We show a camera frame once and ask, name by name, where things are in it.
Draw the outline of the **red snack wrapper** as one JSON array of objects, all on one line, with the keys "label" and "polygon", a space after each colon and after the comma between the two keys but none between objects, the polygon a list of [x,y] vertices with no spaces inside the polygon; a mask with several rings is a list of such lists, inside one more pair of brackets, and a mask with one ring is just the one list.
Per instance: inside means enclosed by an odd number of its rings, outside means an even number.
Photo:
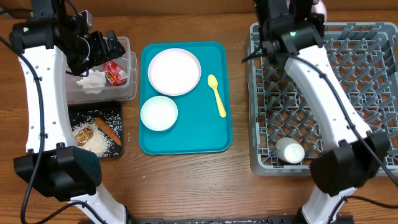
[{"label": "red snack wrapper", "polygon": [[111,86],[120,86],[127,81],[127,73],[115,62],[105,62],[103,67],[105,76]]}]

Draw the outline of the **yellow plastic spoon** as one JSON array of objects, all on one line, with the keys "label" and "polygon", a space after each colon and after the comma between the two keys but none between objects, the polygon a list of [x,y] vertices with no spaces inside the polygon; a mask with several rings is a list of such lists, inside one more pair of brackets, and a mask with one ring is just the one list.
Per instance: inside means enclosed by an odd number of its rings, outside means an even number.
[{"label": "yellow plastic spoon", "polygon": [[226,117],[226,110],[224,108],[223,102],[221,100],[220,94],[218,93],[218,81],[213,74],[209,74],[208,76],[208,86],[213,90],[215,94],[215,100],[218,107],[219,115],[222,118]]}]

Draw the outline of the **brown sausage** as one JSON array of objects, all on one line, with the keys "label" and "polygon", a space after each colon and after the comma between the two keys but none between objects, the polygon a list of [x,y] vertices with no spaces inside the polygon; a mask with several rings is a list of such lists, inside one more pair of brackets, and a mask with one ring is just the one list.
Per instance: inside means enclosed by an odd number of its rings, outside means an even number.
[{"label": "brown sausage", "polygon": [[122,146],[122,142],[119,139],[118,135],[108,126],[108,124],[105,122],[104,119],[102,118],[96,118],[95,119],[95,124],[97,127],[105,133],[108,137],[110,137],[118,146]]}]

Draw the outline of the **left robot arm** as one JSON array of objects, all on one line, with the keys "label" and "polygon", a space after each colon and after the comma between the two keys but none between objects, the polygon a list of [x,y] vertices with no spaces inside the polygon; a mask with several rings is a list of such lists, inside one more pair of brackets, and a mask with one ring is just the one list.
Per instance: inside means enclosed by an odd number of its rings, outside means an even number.
[{"label": "left robot arm", "polygon": [[24,72],[29,111],[26,154],[14,159],[29,190],[79,208],[93,223],[133,223],[128,209],[102,183],[98,156],[78,147],[70,125],[66,74],[122,57],[115,33],[91,29],[87,11],[67,13],[65,1],[32,2],[32,17],[15,24],[6,46]]}]

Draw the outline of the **large white plate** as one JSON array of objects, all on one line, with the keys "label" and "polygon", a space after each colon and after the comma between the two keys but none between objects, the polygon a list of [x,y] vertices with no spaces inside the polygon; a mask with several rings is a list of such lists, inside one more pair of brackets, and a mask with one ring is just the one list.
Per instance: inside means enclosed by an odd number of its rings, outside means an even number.
[{"label": "large white plate", "polygon": [[167,96],[181,96],[192,91],[201,78],[201,65],[188,50],[171,48],[159,52],[148,66],[152,87]]}]

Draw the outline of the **white cup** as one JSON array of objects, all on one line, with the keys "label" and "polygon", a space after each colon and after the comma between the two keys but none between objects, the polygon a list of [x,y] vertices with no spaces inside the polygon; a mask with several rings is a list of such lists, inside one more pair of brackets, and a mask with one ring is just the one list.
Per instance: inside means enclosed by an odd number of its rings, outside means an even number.
[{"label": "white cup", "polygon": [[305,156],[304,148],[292,138],[281,138],[276,142],[275,147],[275,155],[291,164],[298,164]]}]

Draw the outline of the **grey dishwasher rack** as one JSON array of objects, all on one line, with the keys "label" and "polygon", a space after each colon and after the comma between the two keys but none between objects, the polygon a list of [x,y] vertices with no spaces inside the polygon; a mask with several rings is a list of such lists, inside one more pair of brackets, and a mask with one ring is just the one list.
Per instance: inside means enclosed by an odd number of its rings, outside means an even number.
[{"label": "grey dishwasher rack", "polygon": [[[324,46],[346,96],[373,132],[390,140],[384,159],[397,173],[397,27],[389,22],[328,23]],[[246,63],[249,92],[250,167],[259,176],[308,176],[323,151],[318,124],[298,86],[285,72],[258,57]],[[276,155],[281,138],[305,150],[298,164]]]}]

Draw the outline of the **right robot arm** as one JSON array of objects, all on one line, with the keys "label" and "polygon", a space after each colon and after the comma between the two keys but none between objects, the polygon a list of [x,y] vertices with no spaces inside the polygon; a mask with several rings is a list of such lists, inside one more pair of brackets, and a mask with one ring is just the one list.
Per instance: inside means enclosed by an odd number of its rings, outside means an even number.
[{"label": "right robot arm", "polygon": [[334,223],[341,206],[379,170],[389,149],[337,80],[323,44],[325,16],[314,1],[254,0],[263,56],[295,82],[313,113],[325,150],[310,164],[315,188],[295,223]]}]

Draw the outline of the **white napkin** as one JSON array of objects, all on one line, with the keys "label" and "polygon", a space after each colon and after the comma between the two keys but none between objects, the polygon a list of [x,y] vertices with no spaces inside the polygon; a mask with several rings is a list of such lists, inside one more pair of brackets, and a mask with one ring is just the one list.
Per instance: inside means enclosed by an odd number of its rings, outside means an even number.
[{"label": "white napkin", "polygon": [[90,69],[89,75],[78,80],[76,84],[82,87],[86,94],[99,94],[106,84],[105,72]]}]

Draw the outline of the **small white bowl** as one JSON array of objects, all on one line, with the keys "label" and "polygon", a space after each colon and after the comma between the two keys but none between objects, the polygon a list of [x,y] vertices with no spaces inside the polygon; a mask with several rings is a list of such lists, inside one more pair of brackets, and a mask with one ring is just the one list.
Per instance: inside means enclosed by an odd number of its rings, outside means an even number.
[{"label": "small white bowl", "polygon": [[170,129],[178,118],[178,108],[175,102],[166,96],[154,96],[141,107],[141,121],[152,131]]}]

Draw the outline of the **white rice pile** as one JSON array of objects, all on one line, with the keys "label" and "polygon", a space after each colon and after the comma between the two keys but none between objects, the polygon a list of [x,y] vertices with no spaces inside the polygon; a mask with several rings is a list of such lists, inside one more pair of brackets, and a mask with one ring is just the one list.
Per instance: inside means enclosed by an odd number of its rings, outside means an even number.
[{"label": "white rice pile", "polygon": [[123,126],[121,112],[116,109],[88,110],[70,113],[70,122],[73,135],[81,129],[93,130],[93,137],[81,148],[94,152],[99,158],[118,157],[123,152],[123,147],[118,146],[110,137],[105,135],[95,124],[96,118],[102,118],[122,141]]}]

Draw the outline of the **brown food scraps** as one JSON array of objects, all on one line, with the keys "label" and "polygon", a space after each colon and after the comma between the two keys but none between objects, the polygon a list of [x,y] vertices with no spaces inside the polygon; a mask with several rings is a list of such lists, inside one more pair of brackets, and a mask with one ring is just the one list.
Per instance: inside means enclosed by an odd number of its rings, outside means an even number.
[{"label": "brown food scraps", "polygon": [[78,146],[83,146],[92,137],[93,137],[93,130],[90,128],[83,128],[75,135],[75,140],[76,140]]}]

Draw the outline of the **large white bowl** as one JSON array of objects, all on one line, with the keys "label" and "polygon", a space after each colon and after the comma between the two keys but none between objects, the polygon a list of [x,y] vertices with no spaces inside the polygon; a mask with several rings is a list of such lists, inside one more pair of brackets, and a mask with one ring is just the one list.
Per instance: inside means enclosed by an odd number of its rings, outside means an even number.
[{"label": "large white bowl", "polygon": [[326,6],[322,0],[313,0],[312,10],[311,12],[317,14],[323,14],[325,17],[325,21],[327,20],[327,10]]}]

